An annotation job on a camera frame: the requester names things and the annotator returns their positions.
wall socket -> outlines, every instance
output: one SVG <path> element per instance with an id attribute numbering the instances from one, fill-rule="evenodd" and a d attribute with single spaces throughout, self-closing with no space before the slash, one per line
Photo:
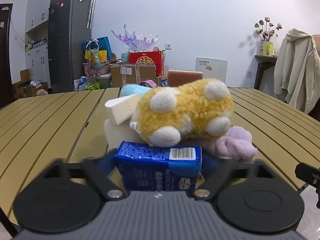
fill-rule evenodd
<path id="1" fill-rule="evenodd" d="M 165 43 L 164 49 L 172 49 L 172 43 Z"/>
<path id="2" fill-rule="evenodd" d="M 252 71 L 247 71 L 247 77 L 252 77 Z"/>

cream colored block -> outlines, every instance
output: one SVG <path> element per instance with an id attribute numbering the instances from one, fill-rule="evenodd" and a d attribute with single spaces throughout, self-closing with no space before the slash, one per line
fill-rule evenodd
<path id="1" fill-rule="evenodd" d="M 115 98 L 108 100 L 105 107 L 108 112 L 108 117 L 113 124 L 121 124 L 128 120 L 136 109 L 137 102 L 140 100 L 140 94 L 134 94 L 126 97 Z"/>
<path id="2" fill-rule="evenodd" d="M 104 121 L 108 151 L 118 148 L 122 141 L 143 143 L 139 134 L 129 127 L 129 122 L 130 120 L 125 120 L 120 125 L 116 125 L 110 119 Z"/>

vase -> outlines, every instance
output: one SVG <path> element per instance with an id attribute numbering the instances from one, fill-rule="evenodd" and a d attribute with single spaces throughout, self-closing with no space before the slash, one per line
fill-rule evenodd
<path id="1" fill-rule="evenodd" d="M 273 57 L 273 43 L 266 40 L 260 41 L 260 55 Z"/>

gray refrigerator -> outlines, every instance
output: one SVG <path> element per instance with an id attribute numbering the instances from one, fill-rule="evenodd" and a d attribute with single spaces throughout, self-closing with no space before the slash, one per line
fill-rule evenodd
<path id="1" fill-rule="evenodd" d="M 74 80 L 84 76 L 82 41 L 91 39 L 90 1 L 50 1 L 48 58 L 53 93 L 74 91 Z"/>

silver tube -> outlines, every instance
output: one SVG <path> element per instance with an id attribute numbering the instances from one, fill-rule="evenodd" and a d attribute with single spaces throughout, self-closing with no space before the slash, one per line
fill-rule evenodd
<path id="1" fill-rule="evenodd" d="M 92 27 L 92 19 L 93 19 L 93 14 L 94 14 L 94 6 L 96 4 L 96 0 L 93 0 L 93 4 L 92 4 L 92 13 L 91 13 L 91 22 L 90 22 L 90 29 Z"/>
<path id="2" fill-rule="evenodd" d="M 91 0 L 91 2 L 90 2 L 90 8 L 89 8 L 89 13 L 88 13 L 88 21 L 87 21 L 87 28 L 89 28 L 91 11 L 92 11 L 92 4 L 93 4 L 93 0 Z"/>

